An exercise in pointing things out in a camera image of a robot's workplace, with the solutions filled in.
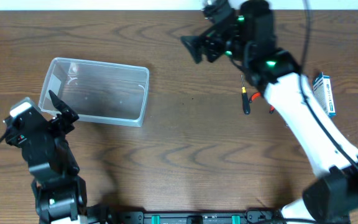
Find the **clear plastic container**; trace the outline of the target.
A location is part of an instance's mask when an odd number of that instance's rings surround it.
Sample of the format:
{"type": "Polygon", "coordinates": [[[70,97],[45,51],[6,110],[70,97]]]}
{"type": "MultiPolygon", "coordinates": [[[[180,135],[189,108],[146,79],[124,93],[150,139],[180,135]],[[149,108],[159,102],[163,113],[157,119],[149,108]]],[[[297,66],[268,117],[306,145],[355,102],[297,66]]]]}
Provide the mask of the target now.
{"type": "Polygon", "coordinates": [[[149,78],[146,67],[57,57],[46,73],[38,107],[57,115],[49,95],[53,91],[80,121],[141,127],[149,78]]]}

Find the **white blue cardboard box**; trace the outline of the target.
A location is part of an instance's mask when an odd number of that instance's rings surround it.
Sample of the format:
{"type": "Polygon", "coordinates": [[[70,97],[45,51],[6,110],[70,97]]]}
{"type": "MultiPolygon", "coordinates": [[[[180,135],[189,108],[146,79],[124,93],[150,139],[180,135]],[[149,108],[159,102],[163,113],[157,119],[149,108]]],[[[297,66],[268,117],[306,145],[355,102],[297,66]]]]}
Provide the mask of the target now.
{"type": "Polygon", "coordinates": [[[323,111],[330,117],[336,116],[331,77],[318,72],[313,80],[313,93],[323,111]]]}

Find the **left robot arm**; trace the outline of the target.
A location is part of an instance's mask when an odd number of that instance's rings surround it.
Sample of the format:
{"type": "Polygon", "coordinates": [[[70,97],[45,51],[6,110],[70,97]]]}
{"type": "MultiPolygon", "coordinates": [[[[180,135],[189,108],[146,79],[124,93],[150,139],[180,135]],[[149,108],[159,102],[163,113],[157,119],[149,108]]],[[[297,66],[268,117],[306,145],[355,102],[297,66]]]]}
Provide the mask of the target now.
{"type": "Polygon", "coordinates": [[[70,150],[66,135],[74,129],[78,114],[49,91],[58,114],[46,120],[40,108],[26,97],[14,105],[5,119],[8,145],[21,149],[29,172],[40,223],[87,223],[86,184],[70,150]]]}

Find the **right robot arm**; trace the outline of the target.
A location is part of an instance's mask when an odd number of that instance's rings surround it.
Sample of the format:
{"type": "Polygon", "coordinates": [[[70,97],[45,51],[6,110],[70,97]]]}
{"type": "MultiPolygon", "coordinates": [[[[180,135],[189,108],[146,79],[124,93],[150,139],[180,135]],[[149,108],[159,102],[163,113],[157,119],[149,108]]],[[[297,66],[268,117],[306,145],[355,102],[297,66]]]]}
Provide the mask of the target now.
{"type": "Polygon", "coordinates": [[[316,176],[300,199],[282,207],[275,223],[349,223],[358,209],[358,148],[338,130],[314,96],[303,62],[277,46],[274,15],[267,1],[205,1],[209,29],[183,36],[193,60],[215,62],[226,55],[280,114],[302,146],[316,176]]]}

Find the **black yellow screwdriver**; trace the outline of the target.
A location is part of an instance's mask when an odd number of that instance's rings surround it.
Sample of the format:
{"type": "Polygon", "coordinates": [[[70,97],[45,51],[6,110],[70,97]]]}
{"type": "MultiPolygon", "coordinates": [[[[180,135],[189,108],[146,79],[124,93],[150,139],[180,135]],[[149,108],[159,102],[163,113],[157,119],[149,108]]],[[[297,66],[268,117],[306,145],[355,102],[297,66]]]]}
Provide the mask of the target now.
{"type": "Polygon", "coordinates": [[[250,104],[248,99],[247,90],[244,83],[244,75],[241,75],[241,96],[242,96],[242,109],[245,115],[250,114],[250,104]]]}

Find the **orange handled pliers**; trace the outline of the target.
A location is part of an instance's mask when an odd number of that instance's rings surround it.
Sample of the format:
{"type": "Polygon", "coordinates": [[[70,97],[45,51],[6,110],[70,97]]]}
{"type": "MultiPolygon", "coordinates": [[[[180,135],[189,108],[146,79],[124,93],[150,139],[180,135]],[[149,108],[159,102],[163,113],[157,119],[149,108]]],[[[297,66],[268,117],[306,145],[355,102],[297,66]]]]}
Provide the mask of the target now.
{"type": "MultiPolygon", "coordinates": [[[[256,100],[257,98],[261,98],[261,97],[262,97],[261,92],[256,92],[256,93],[251,95],[251,97],[249,98],[248,102],[252,103],[254,100],[256,100]]],[[[274,112],[275,112],[275,108],[272,105],[270,105],[269,113],[273,114],[274,112]]]]}

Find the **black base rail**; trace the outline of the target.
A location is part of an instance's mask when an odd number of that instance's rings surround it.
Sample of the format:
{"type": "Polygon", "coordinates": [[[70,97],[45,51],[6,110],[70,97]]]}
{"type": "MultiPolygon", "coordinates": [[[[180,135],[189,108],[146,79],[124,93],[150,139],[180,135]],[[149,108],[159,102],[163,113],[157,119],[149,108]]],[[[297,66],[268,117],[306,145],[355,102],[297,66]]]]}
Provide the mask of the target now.
{"type": "Polygon", "coordinates": [[[87,208],[89,223],[110,224],[250,224],[272,223],[273,210],[251,209],[243,212],[117,212],[106,205],[87,208]]]}

